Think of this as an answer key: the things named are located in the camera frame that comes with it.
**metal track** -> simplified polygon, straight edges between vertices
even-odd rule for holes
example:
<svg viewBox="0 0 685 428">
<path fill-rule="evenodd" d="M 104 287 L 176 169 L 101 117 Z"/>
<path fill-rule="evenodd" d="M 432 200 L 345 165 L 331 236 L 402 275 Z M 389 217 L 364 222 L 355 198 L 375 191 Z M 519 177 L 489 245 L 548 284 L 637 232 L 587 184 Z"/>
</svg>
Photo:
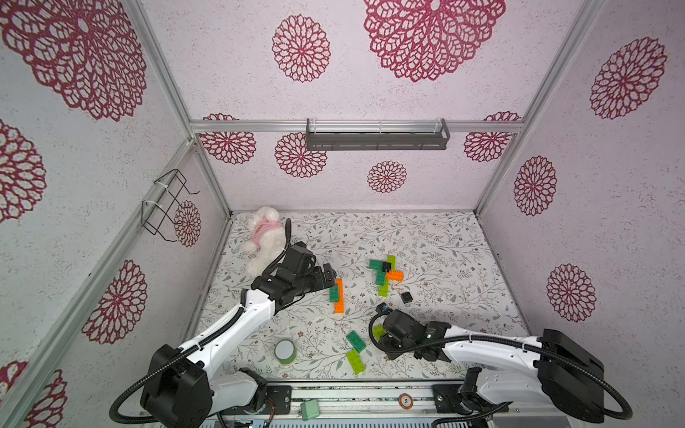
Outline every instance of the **metal track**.
<svg viewBox="0 0 685 428">
<path fill-rule="evenodd" d="M 440 121 L 317 121 L 311 120 L 312 132 L 435 132 Z M 521 121 L 447 121 L 451 133 L 517 133 Z M 304 132 L 307 120 L 301 121 L 190 121 L 193 132 Z"/>
</svg>

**light green lego brick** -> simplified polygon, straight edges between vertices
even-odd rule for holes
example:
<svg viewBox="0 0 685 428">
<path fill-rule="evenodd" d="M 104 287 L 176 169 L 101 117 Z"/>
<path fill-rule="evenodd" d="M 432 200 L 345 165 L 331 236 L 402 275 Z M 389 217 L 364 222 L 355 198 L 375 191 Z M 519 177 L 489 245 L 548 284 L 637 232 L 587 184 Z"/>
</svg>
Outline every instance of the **light green lego brick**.
<svg viewBox="0 0 685 428">
<path fill-rule="evenodd" d="M 362 352 L 366 348 L 366 343 L 357 334 L 356 331 L 350 331 L 346 336 L 347 342 L 349 342 L 357 353 Z"/>
<path fill-rule="evenodd" d="M 376 274 L 376 285 L 377 286 L 382 286 L 385 284 L 385 272 L 379 271 Z"/>
<path fill-rule="evenodd" d="M 340 301 L 340 293 L 338 289 L 338 284 L 332 286 L 331 288 L 328 289 L 328 301 L 329 302 L 339 302 Z"/>
<path fill-rule="evenodd" d="M 350 365 L 352 366 L 352 370 L 354 370 L 356 375 L 366 370 L 366 367 L 364 367 L 364 363 L 362 363 L 362 359 L 359 358 L 357 351 L 348 352 L 347 361 L 349 361 Z"/>
<path fill-rule="evenodd" d="M 383 260 L 369 260 L 369 269 L 375 269 L 380 272 L 383 269 Z"/>
<path fill-rule="evenodd" d="M 378 295 L 381 297 L 387 297 L 388 291 L 390 290 L 390 281 L 386 279 L 386 283 L 378 289 Z"/>
<path fill-rule="evenodd" d="M 375 337 L 376 340 L 381 340 L 381 336 L 383 336 L 385 333 L 385 329 L 380 324 L 373 328 L 373 337 Z"/>
<path fill-rule="evenodd" d="M 302 420 L 310 420 L 319 417 L 319 402 L 317 400 L 304 401 L 300 405 Z"/>
</svg>

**white plush toy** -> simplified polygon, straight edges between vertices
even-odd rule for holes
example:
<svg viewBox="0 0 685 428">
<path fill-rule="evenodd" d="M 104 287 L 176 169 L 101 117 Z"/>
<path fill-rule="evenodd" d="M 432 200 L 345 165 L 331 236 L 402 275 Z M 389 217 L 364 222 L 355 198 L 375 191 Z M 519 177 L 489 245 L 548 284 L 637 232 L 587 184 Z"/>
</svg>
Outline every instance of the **white plush toy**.
<svg viewBox="0 0 685 428">
<path fill-rule="evenodd" d="M 247 264 L 247 273 L 257 277 L 283 251 L 286 230 L 279 221 L 278 211 L 271 207 L 261 207 L 253 213 L 247 221 L 247 229 L 252 236 L 242 244 L 242 250 L 257 253 Z"/>
</svg>

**floral tablecloth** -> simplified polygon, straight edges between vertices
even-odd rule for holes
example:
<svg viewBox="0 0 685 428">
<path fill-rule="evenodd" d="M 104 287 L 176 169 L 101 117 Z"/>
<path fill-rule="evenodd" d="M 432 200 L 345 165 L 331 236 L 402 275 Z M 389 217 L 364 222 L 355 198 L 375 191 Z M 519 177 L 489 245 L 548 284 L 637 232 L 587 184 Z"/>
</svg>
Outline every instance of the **floral tablecloth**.
<svg viewBox="0 0 685 428">
<path fill-rule="evenodd" d="M 367 336 L 375 306 L 385 301 L 421 322 L 440 320 L 476 331 L 527 336 L 483 233 L 469 213 L 289 212 L 292 241 L 304 241 L 318 263 L 329 262 L 342 278 L 345 313 L 334 314 L 328 292 L 309 294 L 279 312 L 251 334 L 229 356 L 224 374 L 249 367 L 267 379 L 459 378 L 465 367 L 416 360 L 402 355 L 389 361 Z M 248 255 L 240 244 L 249 239 L 249 214 L 237 214 L 223 259 L 205 302 L 199 331 L 211 325 L 239 300 L 253 278 L 245 273 Z M 370 259 L 397 257 L 404 281 L 391 282 L 388 297 L 378 296 Z M 414 300 L 404 304 L 400 294 Z M 367 343 L 360 356 L 366 370 L 352 371 L 345 336 L 356 331 Z M 281 365 L 276 343 L 295 343 L 297 358 Z"/>
</svg>

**roll of tape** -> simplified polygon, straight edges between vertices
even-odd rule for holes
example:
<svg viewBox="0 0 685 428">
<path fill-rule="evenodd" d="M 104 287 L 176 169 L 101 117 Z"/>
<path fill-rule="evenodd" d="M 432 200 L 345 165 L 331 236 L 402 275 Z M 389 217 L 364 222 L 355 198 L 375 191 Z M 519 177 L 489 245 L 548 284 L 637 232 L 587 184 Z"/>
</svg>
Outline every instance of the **roll of tape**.
<svg viewBox="0 0 685 428">
<path fill-rule="evenodd" d="M 295 357 L 297 356 L 295 345 L 288 339 L 283 339 L 278 342 L 273 353 L 281 364 L 290 364 L 295 361 Z"/>
</svg>

